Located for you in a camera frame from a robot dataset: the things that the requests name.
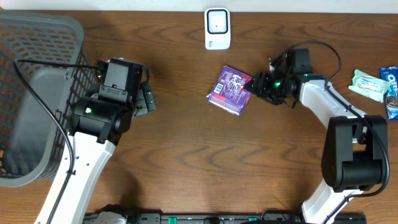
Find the red purple snack bag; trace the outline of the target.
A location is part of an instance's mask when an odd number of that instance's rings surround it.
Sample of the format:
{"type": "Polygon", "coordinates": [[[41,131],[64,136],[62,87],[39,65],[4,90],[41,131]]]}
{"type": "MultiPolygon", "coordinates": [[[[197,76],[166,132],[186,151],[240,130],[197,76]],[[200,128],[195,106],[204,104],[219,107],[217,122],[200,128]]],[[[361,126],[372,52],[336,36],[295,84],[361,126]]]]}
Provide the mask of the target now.
{"type": "Polygon", "coordinates": [[[251,80],[252,76],[227,65],[223,66],[217,82],[206,96],[208,102],[239,116],[252,95],[244,89],[244,85],[251,80]]]}

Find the light teal snack packet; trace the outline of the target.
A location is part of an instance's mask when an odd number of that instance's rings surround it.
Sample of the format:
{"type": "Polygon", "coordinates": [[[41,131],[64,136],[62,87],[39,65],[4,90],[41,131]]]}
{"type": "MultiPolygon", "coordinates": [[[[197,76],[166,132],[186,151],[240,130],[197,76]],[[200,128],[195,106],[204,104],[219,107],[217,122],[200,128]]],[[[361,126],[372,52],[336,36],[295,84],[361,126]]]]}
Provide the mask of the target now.
{"type": "Polygon", "coordinates": [[[374,101],[383,103],[384,94],[391,85],[392,82],[370,76],[356,69],[354,71],[354,77],[352,78],[352,85],[350,85],[348,89],[374,101]]]}

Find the blue snack wrapper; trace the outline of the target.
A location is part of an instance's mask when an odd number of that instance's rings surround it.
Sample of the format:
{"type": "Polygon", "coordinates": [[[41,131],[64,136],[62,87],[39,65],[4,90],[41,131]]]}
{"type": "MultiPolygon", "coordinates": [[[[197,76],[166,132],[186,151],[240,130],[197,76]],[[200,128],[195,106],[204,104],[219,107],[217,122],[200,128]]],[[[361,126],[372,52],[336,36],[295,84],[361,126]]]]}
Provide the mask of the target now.
{"type": "Polygon", "coordinates": [[[388,120],[397,120],[397,66],[380,68],[379,74],[391,83],[385,94],[388,120]]]}

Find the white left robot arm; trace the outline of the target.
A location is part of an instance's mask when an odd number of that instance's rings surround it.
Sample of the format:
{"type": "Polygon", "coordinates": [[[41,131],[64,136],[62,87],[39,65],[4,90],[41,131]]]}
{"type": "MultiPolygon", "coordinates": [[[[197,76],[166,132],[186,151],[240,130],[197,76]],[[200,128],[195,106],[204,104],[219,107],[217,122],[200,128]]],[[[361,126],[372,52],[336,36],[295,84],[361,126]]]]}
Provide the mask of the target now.
{"type": "Polygon", "coordinates": [[[98,178],[136,116],[154,111],[147,66],[100,61],[104,80],[71,107],[62,161],[36,223],[81,223],[98,178]]]}

